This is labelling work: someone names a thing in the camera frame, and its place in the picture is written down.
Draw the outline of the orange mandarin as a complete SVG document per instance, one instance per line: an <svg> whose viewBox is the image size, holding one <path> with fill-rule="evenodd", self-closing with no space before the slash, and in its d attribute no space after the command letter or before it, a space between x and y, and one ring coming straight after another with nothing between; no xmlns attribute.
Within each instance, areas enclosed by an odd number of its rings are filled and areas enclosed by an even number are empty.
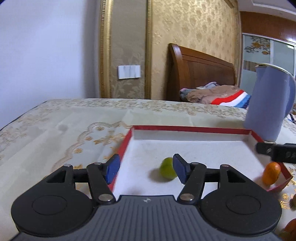
<svg viewBox="0 0 296 241"><path fill-rule="evenodd" d="M270 162L262 174L262 182L266 186L273 185L279 178L281 167L277 162Z"/></svg>
<svg viewBox="0 0 296 241"><path fill-rule="evenodd" d="M296 241L296 219L291 220L279 236L284 241Z"/></svg>

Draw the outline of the small green tomato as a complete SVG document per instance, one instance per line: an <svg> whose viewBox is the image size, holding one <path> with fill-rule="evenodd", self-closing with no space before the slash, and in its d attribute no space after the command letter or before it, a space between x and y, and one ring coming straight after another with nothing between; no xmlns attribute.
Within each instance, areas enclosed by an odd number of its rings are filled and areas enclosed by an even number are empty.
<svg viewBox="0 0 296 241"><path fill-rule="evenodd" d="M160 167L159 167L159 173L162 177L168 179L168 180L174 180L177 177L177 174L173 168L173 158L167 157L163 159Z"/></svg>

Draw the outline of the blue electric kettle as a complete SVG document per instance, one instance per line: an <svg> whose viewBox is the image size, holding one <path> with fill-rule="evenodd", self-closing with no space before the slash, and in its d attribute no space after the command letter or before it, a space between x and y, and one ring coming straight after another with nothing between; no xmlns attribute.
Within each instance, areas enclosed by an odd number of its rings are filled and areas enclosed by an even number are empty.
<svg viewBox="0 0 296 241"><path fill-rule="evenodd" d="M256 82L251 94L244 127L263 140L275 142L295 101L295 78L273 64L255 66Z"/></svg>

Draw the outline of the cream embroidered tablecloth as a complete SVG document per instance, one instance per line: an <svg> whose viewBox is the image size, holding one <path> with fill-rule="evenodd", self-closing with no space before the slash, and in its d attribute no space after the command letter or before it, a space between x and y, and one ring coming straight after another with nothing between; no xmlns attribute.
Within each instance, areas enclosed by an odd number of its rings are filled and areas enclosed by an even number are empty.
<svg viewBox="0 0 296 241"><path fill-rule="evenodd" d="M235 236L214 228L196 207L177 202L181 182L176 195L115 196L111 190L115 203L98 206L86 224L61 236L19 232L11 216L20 195L62 166L106 163L133 126L250 130L242 126L245 115L239 108L163 100L61 99L39 105L1 130L1 240L278 240L276 231L295 217L280 199L290 189L295 167L281 162L274 185L265 186L261 178L257 184L273 194L282 211L275 230L264 235ZM173 181L159 169L157 175Z"/></svg>

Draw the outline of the colourful striped bedding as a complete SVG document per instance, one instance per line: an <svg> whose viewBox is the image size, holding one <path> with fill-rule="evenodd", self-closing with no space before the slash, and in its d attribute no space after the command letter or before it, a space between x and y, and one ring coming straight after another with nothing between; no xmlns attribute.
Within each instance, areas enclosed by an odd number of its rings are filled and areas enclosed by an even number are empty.
<svg viewBox="0 0 296 241"><path fill-rule="evenodd" d="M219 85L217 82L194 89L182 88L179 91L181 100L211 105L222 105L247 109L251 95L234 85Z"/></svg>

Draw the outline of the red shallow cardboard box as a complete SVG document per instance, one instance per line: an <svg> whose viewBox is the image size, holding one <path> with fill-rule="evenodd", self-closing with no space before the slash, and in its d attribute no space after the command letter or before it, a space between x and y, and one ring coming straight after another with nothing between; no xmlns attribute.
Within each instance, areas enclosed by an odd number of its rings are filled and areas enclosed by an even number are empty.
<svg viewBox="0 0 296 241"><path fill-rule="evenodd" d="M115 196L176 195L183 187L180 181L165 181L157 175L163 159L174 154L209 168L228 164L261 184L261 175L270 162L268 156L255 152L255 145L261 141L246 129L133 126L118 149L120 169L109 188Z"/></svg>

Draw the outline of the sliding door wardrobe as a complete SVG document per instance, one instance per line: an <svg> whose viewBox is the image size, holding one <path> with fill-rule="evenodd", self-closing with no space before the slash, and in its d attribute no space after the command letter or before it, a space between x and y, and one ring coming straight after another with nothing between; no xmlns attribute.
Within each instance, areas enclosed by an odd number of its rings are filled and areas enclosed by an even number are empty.
<svg viewBox="0 0 296 241"><path fill-rule="evenodd" d="M269 14L242 11L242 64L239 87L252 94L255 66L269 63L295 75L295 21Z"/></svg>

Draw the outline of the wooden bed headboard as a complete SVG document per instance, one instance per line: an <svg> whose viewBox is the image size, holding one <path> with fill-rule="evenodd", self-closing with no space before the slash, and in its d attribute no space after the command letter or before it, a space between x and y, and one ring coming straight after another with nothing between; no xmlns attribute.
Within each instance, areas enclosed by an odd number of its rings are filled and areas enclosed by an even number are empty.
<svg viewBox="0 0 296 241"><path fill-rule="evenodd" d="M173 43L168 45L168 50L166 100L180 101L182 88L196 88L209 82L236 84L232 63Z"/></svg>

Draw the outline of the white wall switch panel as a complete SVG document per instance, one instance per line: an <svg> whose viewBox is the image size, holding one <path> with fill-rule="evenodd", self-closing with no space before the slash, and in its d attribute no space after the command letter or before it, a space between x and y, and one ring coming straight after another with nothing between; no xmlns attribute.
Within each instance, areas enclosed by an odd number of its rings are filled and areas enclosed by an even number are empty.
<svg viewBox="0 0 296 241"><path fill-rule="evenodd" d="M119 79L141 78L140 65L119 65L117 70Z"/></svg>

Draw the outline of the gold wall frame moulding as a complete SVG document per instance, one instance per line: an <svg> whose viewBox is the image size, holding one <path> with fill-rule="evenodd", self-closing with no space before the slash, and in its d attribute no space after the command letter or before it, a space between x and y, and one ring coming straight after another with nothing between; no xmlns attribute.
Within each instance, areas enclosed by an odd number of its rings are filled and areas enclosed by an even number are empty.
<svg viewBox="0 0 296 241"><path fill-rule="evenodd" d="M152 1L98 1L97 96L150 99ZM141 78L119 79L119 65L140 65Z"/></svg>

